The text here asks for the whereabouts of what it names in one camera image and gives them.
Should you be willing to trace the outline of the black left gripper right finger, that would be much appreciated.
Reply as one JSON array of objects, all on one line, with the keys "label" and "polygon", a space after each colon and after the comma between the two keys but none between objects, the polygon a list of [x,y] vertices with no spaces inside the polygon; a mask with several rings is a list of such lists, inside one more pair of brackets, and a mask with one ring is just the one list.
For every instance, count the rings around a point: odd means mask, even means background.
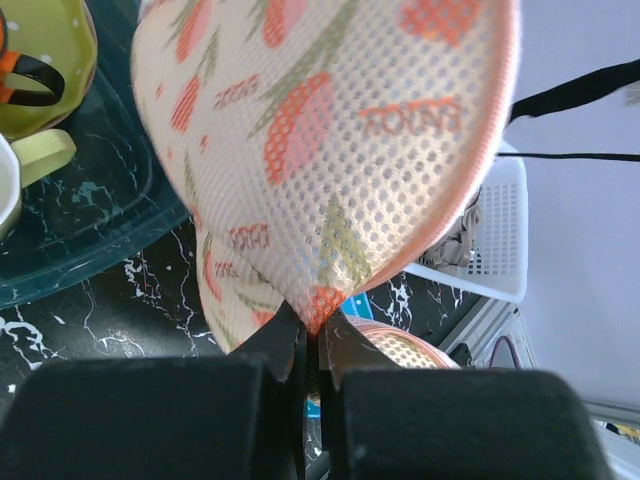
[{"label": "black left gripper right finger", "polygon": [[381,368],[385,355],[336,310],[323,324],[317,337],[318,367],[322,389],[338,391],[352,370]]}]

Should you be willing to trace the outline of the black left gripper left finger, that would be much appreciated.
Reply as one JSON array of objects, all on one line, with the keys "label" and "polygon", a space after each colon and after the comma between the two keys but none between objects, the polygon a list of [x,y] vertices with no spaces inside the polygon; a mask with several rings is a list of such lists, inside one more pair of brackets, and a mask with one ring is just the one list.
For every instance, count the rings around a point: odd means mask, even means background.
[{"label": "black left gripper left finger", "polygon": [[279,382],[305,377],[306,354],[307,329],[286,301],[269,321],[231,352],[231,356],[257,356]]}]

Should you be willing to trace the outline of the floral mesh laundry bag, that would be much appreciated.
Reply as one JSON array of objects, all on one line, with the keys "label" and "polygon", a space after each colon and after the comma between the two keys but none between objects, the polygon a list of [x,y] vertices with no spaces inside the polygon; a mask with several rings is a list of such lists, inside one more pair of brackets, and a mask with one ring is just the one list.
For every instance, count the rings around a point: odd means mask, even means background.
[{"label": "floral mesh laundry bag", "polygon": [[230,353],[288,303],[310,333],[444,238],[489,171],[516,1],[145,1],[135,103],[195,221]]}]

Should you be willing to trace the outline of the pink bra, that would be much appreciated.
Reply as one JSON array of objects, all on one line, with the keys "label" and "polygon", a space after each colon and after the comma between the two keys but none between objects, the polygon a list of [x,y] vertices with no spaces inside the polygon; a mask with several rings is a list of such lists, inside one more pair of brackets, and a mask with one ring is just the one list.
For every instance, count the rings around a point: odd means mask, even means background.
[{"label": "pink bra", "polygon": [[524,158],[639,162],[639,61],[516,101],[506,140]]}]

